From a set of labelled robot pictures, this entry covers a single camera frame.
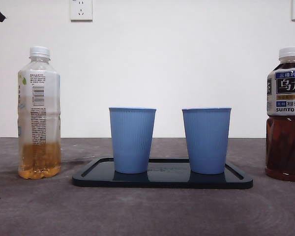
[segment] dark plastic tray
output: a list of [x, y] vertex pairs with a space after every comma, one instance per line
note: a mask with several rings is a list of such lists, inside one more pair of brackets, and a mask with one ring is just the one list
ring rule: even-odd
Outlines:
[[122, 174], [114, 170], [113, 158], [96, 158], [72, 177], [81, 187], [141, 187], [141, 188], [214, 188], [247, 189], [252, 178], [238, 167], [226, 163], [218, 175], [202, 175], [190, 170], [188, 159], [150, 159], [147, 172]]

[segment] gray floor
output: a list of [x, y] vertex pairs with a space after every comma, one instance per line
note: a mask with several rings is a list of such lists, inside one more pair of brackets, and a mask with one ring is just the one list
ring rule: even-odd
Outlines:
[[[73, 186], [79, 168], [112, 155], [110, 139], [62, 139], [61, 173], [25, 180], [17, 142], [0, 138], [0, 236], [295, 236], [295, 182], [264, 174], [264, 139], [229, 141], [228, 161], [254, 178], [247, 190]], [[187, 158], [185, 139], [154, 139], [151, 157]]]

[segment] blue plastic cup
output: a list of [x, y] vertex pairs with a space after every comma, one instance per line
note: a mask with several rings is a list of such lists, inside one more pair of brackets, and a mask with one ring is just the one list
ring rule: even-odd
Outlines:
[[156, 109], [110, 107], [109, 111], [115, 170], [147, 171]]
[[190, 168], [200, 174], [224, 172], [231, 108], [182, 109]]

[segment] oolong tea bottle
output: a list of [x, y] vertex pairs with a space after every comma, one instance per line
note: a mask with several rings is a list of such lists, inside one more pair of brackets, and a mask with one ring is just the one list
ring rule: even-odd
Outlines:
[[267, 77], [265, 172], [295, 181], [295, 47], [281, 49], [279, 60]]
[[31, 47], [18, 73], [19, 175], [38, 179], [60, 171], [60, 75], [45, 47]]

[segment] bottle cap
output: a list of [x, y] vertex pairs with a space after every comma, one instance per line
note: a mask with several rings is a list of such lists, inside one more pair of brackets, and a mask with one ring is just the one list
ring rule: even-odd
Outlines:
[[279, 59], [284, 57], [295, 57], [295, 47], [287, 47], [280, 49]]
[[29, 57], [43, 57], [50, 59], [50, 52], [48, 48], [34, 46], [29, 50]]

